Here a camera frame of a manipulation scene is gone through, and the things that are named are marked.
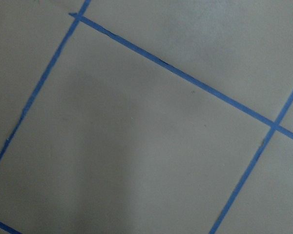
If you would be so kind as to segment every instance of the white surface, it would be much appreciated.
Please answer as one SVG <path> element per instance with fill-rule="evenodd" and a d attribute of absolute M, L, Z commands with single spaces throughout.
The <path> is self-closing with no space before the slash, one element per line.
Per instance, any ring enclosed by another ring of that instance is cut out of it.
<path fill-rule="evenodd" d="M 206 233 L 267 130 L 81 24 L 0 164 L 0 220 Z"/>
<path fill-rule="evenodd" d="M 96 0 L 91 20 L 274 120 L 293 88 L 293 1 Z"/>
<path fill-rule="evenodd" d="M 82 2 L 0 0 L 0 149 Z M 272 120 L 293 89 L 293 1 L 93 0 L 86 15 Z M 81 23 L 0 163 L 0 221 L 207 234 L 267 131 Z M 293 140 L 276 134 L 258 166 L 217 234 L 293 233 Z"/>
<path fill-rule="evenodd" d="M 217 234 L 293 234 L 293 141 L 276 133 Z"/>

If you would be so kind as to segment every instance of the blue line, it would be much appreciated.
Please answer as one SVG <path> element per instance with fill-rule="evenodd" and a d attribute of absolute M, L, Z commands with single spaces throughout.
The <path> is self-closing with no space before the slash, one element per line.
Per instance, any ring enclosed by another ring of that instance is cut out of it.
<path fill-rule="evenodd" d="M 83 16 L 84 12 L 86 11 L 87 7 L 89 6 L 91 0 L 85 0 L 80 11 L 78 12 L 78 14 L 76 14 L 76 17 L 73 21 L 73 23 L 71 24 L 71 26 L 69 27 L 66 35 L 64 36 L 63 40 L 61 41 L 58 49 L 56 50 L 56 52 L 54 53 L 51 61 L 49 62 L 49 64 L 47 65 L 47 68 L 45 69 L 44 73 L 42 74 L 40 80 L 38 81 L 34 91 L 32 92 L 32 94 L 30 95 L 27 103 L 25 104 L 25 107 L 23 108 L 23 111 L 21 113 L 21 117 L 19 118 L 16 126 L 14 127 L 12 133 L 10 134 L 10 136 L 6 139 L 3 148 L 0 151 L 0 161 L 5 153 L 5 151 L 7 150 L 7 148 L 9 147 L 16 131 L 18 130 L 18 128 L 20 127 L 21 123 L 23 122 L 27 112 L 29 111 L 30 107 L 32 106 L 33 102 L 35 101 L 36 96 L 38 95 L 39 91 L 41 90 L 44 82 L 46 81 L 46 79 L 48 78 L 53 66 L 55 65 L 56 61 L 58 60 L 59 56 L 61 55 L 62 49 L 64 48 L 65 44 L 67 43 L 68 39 L 71 37 L 71 35 L 73 34 L 73 32 L 75 31 L 81 17 Z"/>
<path fill-rule="evenodd" d="M 69 13 L 72 17 L 76 17 L 77 13 Z M 168 69 L 169 71 L 173 72 L 174 74 L 180 76 L 181 78 L 191 82 L 192 84 L 202 88 L 203 90 L 209 92 L 210 94 L 222 99 L 223 101 L 225 101 L 226 103 L 236 107 L 237 109 L 243 111 L 244 113 L 252 116 L 253 118 L 263 122 L 264 124 L 267 124 L 268 126 L 272 127 L 272 128 L 276 128 L 277 131 L 283 133 L 284 135 L 288 136 L 289 138 L 293 139 L 293 133 L 290 132 L 289 130 L 280 127 L 278 125 L 276 125 L 273 121 L 269 120 L 268 118 L 262 116 L 261 114 L 257 113 L 256 111 L 248 108 L 247 106 L 233 100 L 232 98 L 220 93 L 219 91 L 217 91 L 216 89 L 208 86 L 207 84 L 195 79 L 194 77 L 184 73 L 183 71 L 179 70 L 178 68 L 175 68 L 174 66 L 162 61 L 160 58 L 156 57 L 155 55 L 147 52 L 146 50 L 138 47 L 137 45 L 129 42 L 128 40 L 122 38 L 121 36 L 118 36 L 110 31 L 108 31 L 107 29 L 103 28 L 102 26 L 100 26 L 99 24 L 89 20 L 86 17 L 82 17 L 81 18 L 81 22 L 85 23 L 86 25 L 94 28 L 95 30 L 109 36 L 111 39 L 119 42 L 120 44 L 126 46 L 127 48 L 137 52 L 138 54 L 144 56 L 145 58 L 157 63 L 158 65 Z"/>
<path fill-rule="evenodd" d="M 286 103 L 284 104 L 284 106 L 283 106 L 282 110 L 280 111 L 277 119 L 275 120 L 276 125 L 280 124 L 280 122 L 282 121 L 283 117 L 287 113 L 287 111 L 288 111 L 288 109 L 289 109 L 289 107 L 291 106 L 292 103 L 293 103 L 293 91 L 290 94 L 290 96 L 289 96 L 288 100 L 286 101 Z M 231 193 L 227 203 L 225 204 L 225 206 L 222 209 L 219 217 L 217 218 L 217 220 L 215 221 L 214 225 L 212 226 L 209 234 L 215 234 L 215 232 L 219 228 L 221 222 L 223 221 L 223 219 L 225 218 L 226 214 L 228 213 L 231 205 L 233 204 L 234 200 L 238 196 L 238 194 L 239 194 L 240 190 L 242 189 L 245 181 L 248 179 L 248 177 L 251 174 L 253 168 L 255 167 L 259 157 L 261 156 L 262 152 L 264 151 L 264 149 L 268 145 L 268 143 L 269 143 L 270 139 L 272 138 L 272 136 L 273 136 L 275 131 L 276 131 L 276 128 L 273 128 L 273 127 L 270 128 L 269 132 L 267 133 L 267 135 L 265 137 L 264 144 L 261 147 L 259 147 L 258 150 L 256 151 L 253 159 L 249 163 L 247 169 L 245 170 L 245 172 L 243 173 L 242 177 L 240 178 L 238 184 L 236 185 L 236 187 L 234 188 L 233 192 Z"/>
<path fill-rule="evenodd" d="M 4 223 L 0 222 L 0 228 L 5 230 L 6 232 L 10 234 L 21 234 L 20 232 L 14 230 L 13 228 L 10 228 L 9 226 L 5 225 Z"/>
<path fill-rule="evenodd" d="M 286 135 L 287 137 L 293 139 L 293 132 L 290 132 L 289 130 L 285 129 L 282 126 L 276 126 L 276 130 L 280 133 L 283 133 L 284 135 Z"/>
<path fill-rule="evenodd" d="M 280 114 L 278 115 L 276 121 L 275 121 L 275 124 L 276 125 L 279 125 L 283 119 L 283 117 L 285 116 L 285 114 L 287 113 L 289 107 L 291 106 L 291 104 L 293 103 L 293 91 L 292 93 L 290 94 L 287 102 L 285 103 L 285 105 L 283 106 Z"/>

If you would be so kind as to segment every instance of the floor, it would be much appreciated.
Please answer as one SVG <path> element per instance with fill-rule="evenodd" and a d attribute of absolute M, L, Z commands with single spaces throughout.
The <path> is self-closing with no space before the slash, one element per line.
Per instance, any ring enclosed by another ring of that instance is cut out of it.
<path fill-rule="evenodd" d="M 0 234 L 293 234 L 293 1 L 0 0 Z"/>

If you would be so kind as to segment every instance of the gray floor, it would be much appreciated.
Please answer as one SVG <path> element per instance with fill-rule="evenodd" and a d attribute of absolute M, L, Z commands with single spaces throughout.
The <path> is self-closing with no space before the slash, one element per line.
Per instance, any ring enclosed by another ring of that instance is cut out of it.
<path fill-rule="evenodd" d="M 83 2 L 0 0 L 0 151 Z M 84 16 L 271 121 L 293 91 L 293 1 L 93 0 Z M 269 129 L 80 22 L 0 161 L 0 222 L 208 234 Z M 289 136 L 264 144 L 217 234 L 293 234 Z"/>

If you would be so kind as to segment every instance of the square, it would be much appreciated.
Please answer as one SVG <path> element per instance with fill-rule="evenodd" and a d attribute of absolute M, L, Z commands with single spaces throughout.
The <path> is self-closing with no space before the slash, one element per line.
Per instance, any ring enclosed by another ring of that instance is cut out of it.
<path fill-rule="evenodd" d="M 81 23 L 0 163 L 0 221 L 207 233 L 267 131 Z"/>

